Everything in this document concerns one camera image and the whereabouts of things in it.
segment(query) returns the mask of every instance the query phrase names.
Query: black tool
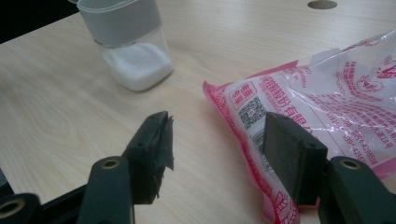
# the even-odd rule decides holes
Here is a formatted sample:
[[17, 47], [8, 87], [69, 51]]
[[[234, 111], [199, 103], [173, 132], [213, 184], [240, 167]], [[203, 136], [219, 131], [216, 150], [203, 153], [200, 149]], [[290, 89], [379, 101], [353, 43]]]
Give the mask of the black tool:
[[96, 162], [87, 185], [43, 205], [31, 193], [0, 200], [0, 223], [134, 223], [134, 205], [159, 196], [165, 167], [173, 170], [173, 120], [146, 118], [122, 156]]
[[363, 162], [326, 159], [328, 149], [294, 120], [267, 113], [262, 153], [297, 205], [329, 224], [396, 223], [396, 197]]

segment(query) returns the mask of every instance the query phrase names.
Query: wooden table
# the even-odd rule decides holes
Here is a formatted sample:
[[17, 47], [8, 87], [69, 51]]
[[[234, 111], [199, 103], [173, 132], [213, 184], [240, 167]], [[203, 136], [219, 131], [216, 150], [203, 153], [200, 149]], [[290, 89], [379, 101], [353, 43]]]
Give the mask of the wooden table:
[[[17, 193], [42, 203], [120, 155], [150, 114], [174, 116], [175, 171], [137, 223], [262, 223], [262, 194], [236, 140], [205, 99], [223, 84], [396, 28], [394, 0], [159, 0], [175, 70], [155, 88], [116, 84], [79, 14], [0, 45], [0, 165]], [[396, 191], [396, 177], [384, 180]], [[302, 223], [318, 223], [302, 210]]]

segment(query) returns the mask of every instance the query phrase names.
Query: white powder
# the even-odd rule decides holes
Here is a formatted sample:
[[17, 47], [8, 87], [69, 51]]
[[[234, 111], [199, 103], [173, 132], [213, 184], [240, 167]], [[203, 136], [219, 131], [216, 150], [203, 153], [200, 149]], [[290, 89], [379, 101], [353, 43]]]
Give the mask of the white powder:
[[172, 71], [172, 62], [168, 55], [149, 43], [104, 49], [103, 54], [116, 81], [132, 91], [143, 91]]

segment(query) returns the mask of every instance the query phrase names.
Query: pink plastic bag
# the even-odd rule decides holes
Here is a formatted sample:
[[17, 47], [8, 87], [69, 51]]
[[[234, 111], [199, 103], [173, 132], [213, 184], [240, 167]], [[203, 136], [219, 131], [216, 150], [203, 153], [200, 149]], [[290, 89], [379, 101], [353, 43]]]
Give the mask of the pink plastic bag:
[[267, 222], [300, 222], [296, 205], [259, 153], [267, 111], [294, 119], [329, 148], [328, 158], [358, 159], [380, 178], [396, 172], [395, 48], [393, 31], [309, 65], [297, 67], [296, 61], [222, 86], [204, 83], [206, 98], [237, 137], [251, 180], [263, 193]]

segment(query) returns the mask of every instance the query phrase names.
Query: metal rivet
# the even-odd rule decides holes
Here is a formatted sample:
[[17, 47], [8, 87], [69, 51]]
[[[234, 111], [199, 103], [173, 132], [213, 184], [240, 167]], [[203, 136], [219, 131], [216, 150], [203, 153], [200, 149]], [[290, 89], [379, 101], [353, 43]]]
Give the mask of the metal rivet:
[[0, 218], [10, 217], [18, 213], [25, 206], [24, 199], [15, 199], [0, 204]]
[[351, 170], [359, 170], [361, 169], [361, 165], [351, 160], [340, 160], [340, 163], [348, 169]]
[[110, 160], [110, 161], [105, 161], [102, 164], [102, 168], [108, 170], [108, 169], [113, 169], [114, 167], [116, 167], [118, 165], [120, 165], [120, 161]]

